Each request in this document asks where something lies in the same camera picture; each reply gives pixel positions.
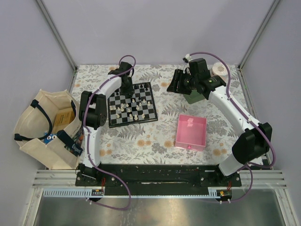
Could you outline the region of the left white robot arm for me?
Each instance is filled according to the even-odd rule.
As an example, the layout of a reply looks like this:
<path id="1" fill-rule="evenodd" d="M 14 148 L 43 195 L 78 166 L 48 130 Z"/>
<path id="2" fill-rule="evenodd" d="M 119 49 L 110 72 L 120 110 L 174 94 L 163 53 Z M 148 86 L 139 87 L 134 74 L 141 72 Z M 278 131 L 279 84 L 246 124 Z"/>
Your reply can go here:
<path id="1" fill-rule="evenodd" d="M 119 68 L 111 70 L 97 90 L 84 91 L 81 94 L 79 119 L 85 135 L 85 167 L 93 168 L 101 163 L 100 134 L 107 121 L 107 99 L 119 88 L 129 92 L 132 87 L 129 75 L 133 68 L 130 63 L 120 62 Z"/>

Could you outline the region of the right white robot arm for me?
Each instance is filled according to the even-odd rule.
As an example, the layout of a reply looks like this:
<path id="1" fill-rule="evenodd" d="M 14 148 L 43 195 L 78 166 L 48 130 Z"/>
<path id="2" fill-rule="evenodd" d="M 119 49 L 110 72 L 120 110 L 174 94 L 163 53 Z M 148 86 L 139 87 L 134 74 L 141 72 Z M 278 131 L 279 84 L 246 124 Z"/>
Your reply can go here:
<path id="1" fill-rule="evenodd" d="M 232 154 L 218 165 L 214 181 L 219 186 L 227 185 L 231 175 L 259 158 L 270 147 L 272 127 L 260 123 L 249 114 L 230 94 L 230 83 L 220 76 L 211 76 L 205 59 L 190 60 L 184 70 L 176 69 L 168 92 L 189 95 L 193 90 L 212 102 L 231 123 L 238 140 Z"/>

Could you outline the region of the black and grey chessboard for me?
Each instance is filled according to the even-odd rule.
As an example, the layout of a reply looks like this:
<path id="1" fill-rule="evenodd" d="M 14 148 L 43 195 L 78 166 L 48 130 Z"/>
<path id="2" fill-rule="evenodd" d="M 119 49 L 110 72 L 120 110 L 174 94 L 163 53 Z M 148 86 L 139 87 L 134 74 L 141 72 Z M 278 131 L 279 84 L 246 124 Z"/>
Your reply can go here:
<path id="1" fill-rule="evenodd" d="M 131 97 L 122 95 L 117 89 L 108 98 L 109 128 L 158 120 L 151 83 L 134 84 L 133 89 Z"/>

